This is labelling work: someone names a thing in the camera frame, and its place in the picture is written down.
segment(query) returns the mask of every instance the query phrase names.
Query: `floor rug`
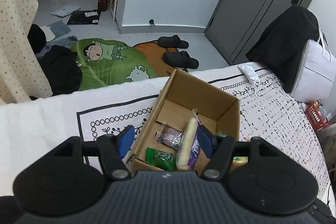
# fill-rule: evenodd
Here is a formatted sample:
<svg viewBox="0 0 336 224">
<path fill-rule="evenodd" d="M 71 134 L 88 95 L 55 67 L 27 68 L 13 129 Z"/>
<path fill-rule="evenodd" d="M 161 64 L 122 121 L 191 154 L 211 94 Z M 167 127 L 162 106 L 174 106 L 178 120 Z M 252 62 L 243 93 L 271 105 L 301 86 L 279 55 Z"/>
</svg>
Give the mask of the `floor rug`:
<svg viewBox="0 0 336 224">
<path fill-rule="evenodd" d="M 162 60 L 162 55 L 178 51 L 159 47 L 157 41 L 130 47 L 121 41 L 101 38 L 79 40 L 71 50 L 78 53 L 77 62 L 83 73 L 79 90 L 169 76 L 174 68 Z"/>
</svg>

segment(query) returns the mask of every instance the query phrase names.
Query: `gray door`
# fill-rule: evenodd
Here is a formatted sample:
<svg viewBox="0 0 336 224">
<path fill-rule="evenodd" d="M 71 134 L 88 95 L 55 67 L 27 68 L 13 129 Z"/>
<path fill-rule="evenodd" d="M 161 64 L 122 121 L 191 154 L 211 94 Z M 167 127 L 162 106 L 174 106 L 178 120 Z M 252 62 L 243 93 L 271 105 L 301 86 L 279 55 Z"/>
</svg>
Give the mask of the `gray door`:
<svg viewBox="0 0 336 224">
<path fill-rule="evenodd" d="M 221 0 L 205 35 L 230 63 L 247 62 L 245 54 L 265 28 L 292 0 Z"/>
</svg>

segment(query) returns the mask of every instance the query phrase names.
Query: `black slipper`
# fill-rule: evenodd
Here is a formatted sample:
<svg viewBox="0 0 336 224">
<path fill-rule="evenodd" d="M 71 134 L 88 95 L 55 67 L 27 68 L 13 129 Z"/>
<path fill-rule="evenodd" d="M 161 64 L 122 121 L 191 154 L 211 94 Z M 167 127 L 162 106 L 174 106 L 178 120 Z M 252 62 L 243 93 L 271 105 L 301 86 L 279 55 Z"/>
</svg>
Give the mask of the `black slipper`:
<svg viewBox="0 0 336 224">
<path fill-rule="evenodd" d="M 186 51 L 165 52 L 162 56 L 163 61 L 172 67 L 197 69 L 200 63 L 189 56 Z"/>
<path fill-rule="evenodd" d="M 160 37 L 157 40 L 160 47 L 163 48 L 187 48 L 189 43 L 187 41 L 181 40 L 178 35 L 173 35 L 172 37 Z"/>
</svg>

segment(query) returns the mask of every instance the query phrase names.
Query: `black package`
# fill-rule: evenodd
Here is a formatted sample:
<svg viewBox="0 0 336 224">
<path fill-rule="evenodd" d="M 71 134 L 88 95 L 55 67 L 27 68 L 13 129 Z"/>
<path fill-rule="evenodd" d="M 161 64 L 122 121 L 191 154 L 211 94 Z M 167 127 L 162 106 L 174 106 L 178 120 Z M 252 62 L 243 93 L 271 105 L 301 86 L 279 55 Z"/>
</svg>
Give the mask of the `black package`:
<svg viewBox="0 0 336 224">
<path fill-rule="evenodd" d="M 100 11 L 87 10 L 87 11 L 74 11 L 69 20 L 68 25 L 82 25 L 82 24 L 95 24 L 99 22 Z"/>
</svg>

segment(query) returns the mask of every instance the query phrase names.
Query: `cardboard box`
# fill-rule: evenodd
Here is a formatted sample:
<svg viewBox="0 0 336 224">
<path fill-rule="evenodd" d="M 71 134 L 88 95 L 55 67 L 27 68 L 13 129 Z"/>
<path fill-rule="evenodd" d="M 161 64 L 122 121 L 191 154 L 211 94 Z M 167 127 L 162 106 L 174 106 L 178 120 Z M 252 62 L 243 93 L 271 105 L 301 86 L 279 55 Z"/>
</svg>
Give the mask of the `cardboard box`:
<svg viewBox="0 0 336 224">
<path fill-rule="evenodd" d="M 176 154 L 176 150 L 156 142 L 156 132 L 161 128 L 160 123 L 165 122 L 183 132 L 192 116 L 192 110 L 196 108 L 201 123 L 211 133 L 217 134 L 222 130 L 224 134 L 239 140 L 239 99 L 191 74 L 176 69 L 162 89 L 150 118 L 132 148 L 131 171 L 161 170 L 145 162 L 148 147 Z M 195 170 L 200 174 L 208 162 L 208 158 L 201 151 Z"/>
</svg>

